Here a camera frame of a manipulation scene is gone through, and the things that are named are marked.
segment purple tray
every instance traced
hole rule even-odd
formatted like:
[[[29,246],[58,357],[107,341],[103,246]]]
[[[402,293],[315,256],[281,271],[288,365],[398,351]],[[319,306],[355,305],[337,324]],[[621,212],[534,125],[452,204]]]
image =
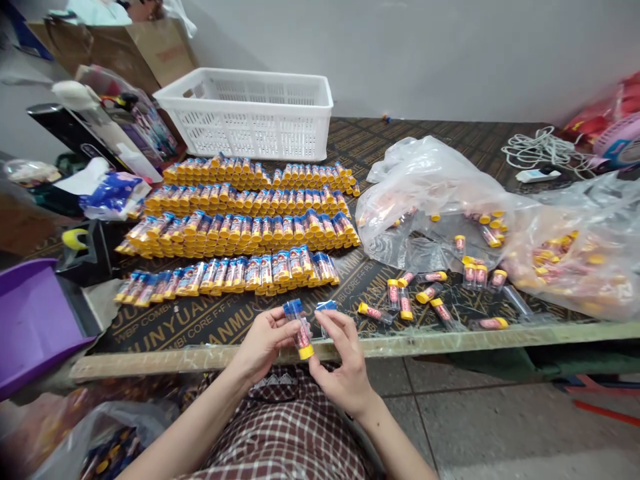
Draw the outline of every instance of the purple tray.
[[[32,260],[0,273],[0,401],[95,339],[80,331],[56,263]]]

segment white cable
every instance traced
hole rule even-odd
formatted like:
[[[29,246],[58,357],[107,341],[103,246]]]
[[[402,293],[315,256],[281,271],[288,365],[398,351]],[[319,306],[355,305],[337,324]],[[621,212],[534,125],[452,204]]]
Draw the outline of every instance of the white cable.
[[[589,165],[595,155],[576,152],[575,144],[559,139],[553,135],[553,130],[553,127],[540,129],[535,132],[534,138],[519,133],[514,135],[501,149],[507,154],[507,163],[520,170],[536,168],[539,163],[550,163],[574,172],[582,180],[587,179],[582,175],[587,171],[590,177],[595,177]]]

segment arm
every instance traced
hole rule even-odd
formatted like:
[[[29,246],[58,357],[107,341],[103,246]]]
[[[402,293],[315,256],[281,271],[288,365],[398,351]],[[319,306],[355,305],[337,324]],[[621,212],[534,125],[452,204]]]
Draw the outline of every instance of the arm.
[[[332,338],[343,362],[330,373],[316,355],[310,358],[309,371],[318,385],[362,425],[388,474],[397,480],[435,480],[433,470],[371,388],[354,321],[336,310],[316,311],[315,317]]]
[[[118,480],[172,479],[196,471],[240,400],[265,377],[300,326],[298,321],[286,323],[282,307],[258,315],[229,366]]]

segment white plastic basket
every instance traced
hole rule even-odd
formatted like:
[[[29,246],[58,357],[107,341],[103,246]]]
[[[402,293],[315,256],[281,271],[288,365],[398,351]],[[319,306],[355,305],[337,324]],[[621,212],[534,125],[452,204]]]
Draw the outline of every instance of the white plastic basket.
[[[333,99],[326,77],[198,68],[153,96],[193,155],[327,158]]]

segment workbench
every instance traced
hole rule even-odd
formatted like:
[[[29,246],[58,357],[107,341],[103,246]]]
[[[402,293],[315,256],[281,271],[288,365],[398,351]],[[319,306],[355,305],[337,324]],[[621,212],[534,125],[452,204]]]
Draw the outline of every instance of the workbench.
[[[362,191],[371,165],[384,158],[385,150],[405,137],[420,139],[432,135],[460,151],[480,170],[496,178],[508,191],[522,192],[514,178],[517,170],[506,164],[500,148],[517,133],[533,136],[540,124],[474,123],[453,121],[396,121],[380,119],[333,118],[329,128],[326,164],[340,160],[353,171]],[[283,167],[282,163],[264,162],[267,171]],[[349,209],[355,212],[357,198],[346,196]],[[43,245],[33,257],[58,256],[61,245],[55,239]],[[75,381],[102,377],[125,377],[164,372],[205,371],[224,367],[235,347],[261,311],[300,298],[313,332],[315,350],[321,359],[338,359],[331,340],[322,340],[312,312],[318,302],[336,300],[338,308],[358,320],[358,330],[368,357],[400,357],[432,353],[451,353],[504,347],[579,343],[640,337],[640,322],[616,324],[598,322],[542,300],[523,294],[535,312],[549,312],[559,320],[542,326],[513,324],[503,331],[446,332],[432,309],[413,300],[415,320],[396,320],[393,325],[376,323],[358,315],[360,302],[384,308],[387,280],[401,272],[370,260],[362,247],[333,252],[339,271],[338,286],[300,289],[278,297],[256,297],[253,293],[227,294],[222,297],[186,297],[139,309],[120,308],[111,328],[99,340],[91,354],[72,369]],[[143,259],[122,257],[123,274],[136,268],[158,272],[193,263],[190,259]],[[462,323],[470,319],[500,316],[515,319],[517,312],[501,294],[488,291],[465,291],[459,274],[452,274],[441,296],[454,308]],[[409,286],[411,297],[419,291]],[[282,352],[278,361],[297,361],[295,351]]]

